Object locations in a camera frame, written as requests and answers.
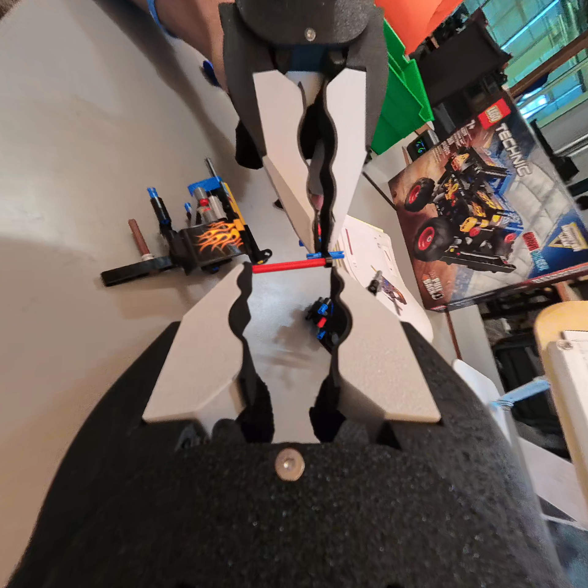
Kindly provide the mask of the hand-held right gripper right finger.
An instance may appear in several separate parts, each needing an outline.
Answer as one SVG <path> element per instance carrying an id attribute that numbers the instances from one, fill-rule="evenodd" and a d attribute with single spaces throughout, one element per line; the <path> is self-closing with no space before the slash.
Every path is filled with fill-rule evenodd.
<path id="1" fill-rule="evenodd" d="M 344 422 L 375 442 L 386 423 L 439 424 L 442 416 L 403 323 L 347 272 L 332 269 L 327 334 L 330 366 L 309 416 L 319 442 Z"/>

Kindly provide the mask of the flame print lego assembly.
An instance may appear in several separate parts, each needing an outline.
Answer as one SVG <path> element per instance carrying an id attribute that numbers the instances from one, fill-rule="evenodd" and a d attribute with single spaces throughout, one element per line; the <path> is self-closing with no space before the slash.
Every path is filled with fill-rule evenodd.
<path id="1" fill-rule="evenodd" d="M 101 273 L 109 288 L 152 275 L 180 269 L 189 276 L 197 270 L 217 273 L 233 259 L 245 255 L 262 265 L 271 257 L 270 249 L 260 249 L 246 223 L 228 184 L 216 173 L 210 158 L 205 159 L 209 177 L 187 187 L 190 201 L 184 204 L 187 224 L 175 229 L 163 199 L 154 187 L 148 188 L 149 202 L 158 222 L 159 234 L 167 252 L 154 256 L 135 219 L 129 219 L 141 260 Z"/>

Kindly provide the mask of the printed instruction sheet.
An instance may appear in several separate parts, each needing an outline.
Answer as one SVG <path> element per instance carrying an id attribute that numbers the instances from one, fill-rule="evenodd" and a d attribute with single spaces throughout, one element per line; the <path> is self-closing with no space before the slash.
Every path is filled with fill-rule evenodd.
<path id="1" fill-rule="evenodd" d="M 563 330 L 562 338 L 557 341 L 557 349 L 565 354 L 567 361 L 575 361 L 587 369 L 587 331 Z"/>

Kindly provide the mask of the grey motor lego assembly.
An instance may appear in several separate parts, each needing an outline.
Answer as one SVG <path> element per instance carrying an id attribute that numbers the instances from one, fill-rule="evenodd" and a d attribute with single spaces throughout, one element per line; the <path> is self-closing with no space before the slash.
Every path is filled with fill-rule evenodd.
<path id="1" fill-rule="evenodd" d="M 346 320 L 331 298 L 318 298 L 305 311 L 305 320 L 314 324 L 316 339 L 331 354 L 345 330 Z"/>

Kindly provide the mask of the person's left hand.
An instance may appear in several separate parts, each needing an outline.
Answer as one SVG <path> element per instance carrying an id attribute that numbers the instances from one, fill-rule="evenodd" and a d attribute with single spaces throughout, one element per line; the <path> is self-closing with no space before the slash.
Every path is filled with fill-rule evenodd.
<path id="1" fill-rule="evenodd" d="M 199 51 L 212 64 L 222 89 L 227 90 L 224 70 L 224 30 L 219 5 L 222 1 L 179 1 L 182 16 L 181 39 Z"/>

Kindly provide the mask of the red lego axle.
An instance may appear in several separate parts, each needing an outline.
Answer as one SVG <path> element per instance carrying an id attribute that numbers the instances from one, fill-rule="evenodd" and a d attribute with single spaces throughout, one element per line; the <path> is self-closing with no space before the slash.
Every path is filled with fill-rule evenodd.
<path id="1" fill-rule="evenodd" d="M 285 272 L 291 270 L 325 268 L 323 263 L 324 262 L 322 261 L 322 258 L 320 258 L 291 262 L 257 264 L 252 267 L 252 273 L 255 275 L 260 275 L 265 273 Z"/>

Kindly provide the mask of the green plastic bin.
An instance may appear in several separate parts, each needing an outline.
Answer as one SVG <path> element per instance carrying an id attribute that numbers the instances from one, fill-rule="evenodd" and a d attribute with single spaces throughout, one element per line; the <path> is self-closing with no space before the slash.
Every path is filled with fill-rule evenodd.
<path id="1" fill-rule="evenodd" d="M 405 46 L 386 20 L 383 31 L 388 80 L 385 100 L 371 142 L 371 150 L 377 155 L 383 154 L 434 118 L 417 62 L 406 56 Z"/>

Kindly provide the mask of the lego instruction booklet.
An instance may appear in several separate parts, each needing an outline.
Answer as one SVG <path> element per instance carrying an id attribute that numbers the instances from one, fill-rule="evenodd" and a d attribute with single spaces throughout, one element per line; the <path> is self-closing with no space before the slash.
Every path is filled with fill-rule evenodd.
<path id="1" fill-rule="evenodd" d="M 399 320 L 411 324 L 429 343 L 433 342 L 430 319 L 401 277 L 387 233 L 348 215 L 336 251 L 344 253 L 342 265 L 364 288 L 381 272 L 377 299 Z"/>

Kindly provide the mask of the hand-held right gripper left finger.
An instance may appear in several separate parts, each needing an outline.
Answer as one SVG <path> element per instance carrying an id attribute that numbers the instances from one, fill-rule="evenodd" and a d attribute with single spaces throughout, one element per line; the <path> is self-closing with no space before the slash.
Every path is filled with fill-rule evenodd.
<path id="1" fill-rule="evenodd" d="M 270 393 L 244 334 L 252 269 L 249 262 L 235 266 L 181 319 L 144 422 L 192 420 L 211 436 L 218 422 L 233 420 L 248 442 L 273 440 Z"/>

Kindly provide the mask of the lego set box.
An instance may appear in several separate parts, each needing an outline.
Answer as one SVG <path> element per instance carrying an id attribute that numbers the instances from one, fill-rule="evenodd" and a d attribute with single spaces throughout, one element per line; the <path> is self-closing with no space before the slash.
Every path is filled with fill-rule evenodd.
<path id="1" fill-rule="evenodd" d="M 505 91 L 389 188 L 426 310 L 587 275 L 587 225 Z"/>

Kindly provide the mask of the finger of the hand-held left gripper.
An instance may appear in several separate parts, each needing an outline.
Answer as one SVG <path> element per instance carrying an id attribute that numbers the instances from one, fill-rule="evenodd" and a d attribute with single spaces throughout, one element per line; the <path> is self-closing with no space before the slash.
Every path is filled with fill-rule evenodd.
<path id="1" fill-rule="evenodd" d="M 299 240 L 315 253 L 316 212 L 307 186 L 309 166 L 300 147 L 300 130 L 308 105 L 319 93 L 322 75 L 268 70 L 254 73 L 253 80 L 265 142 L 263 167 Z"/>
<path id="2" fill-rule="evenodd" d="M 327 254 L 341 234 L 366 157 L 366 72 L 343 69 L 326 82 L 319 108 L 318 252 Z"/>

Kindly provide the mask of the orange plastic bin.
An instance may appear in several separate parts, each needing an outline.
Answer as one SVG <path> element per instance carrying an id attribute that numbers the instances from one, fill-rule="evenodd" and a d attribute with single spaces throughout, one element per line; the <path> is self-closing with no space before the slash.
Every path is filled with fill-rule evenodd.
<path id="1" fill-rule="evenodd" d="M 462 1 L 374 1 L 405 46 L 406 54 L 418 46 L 454 11 Z"/>

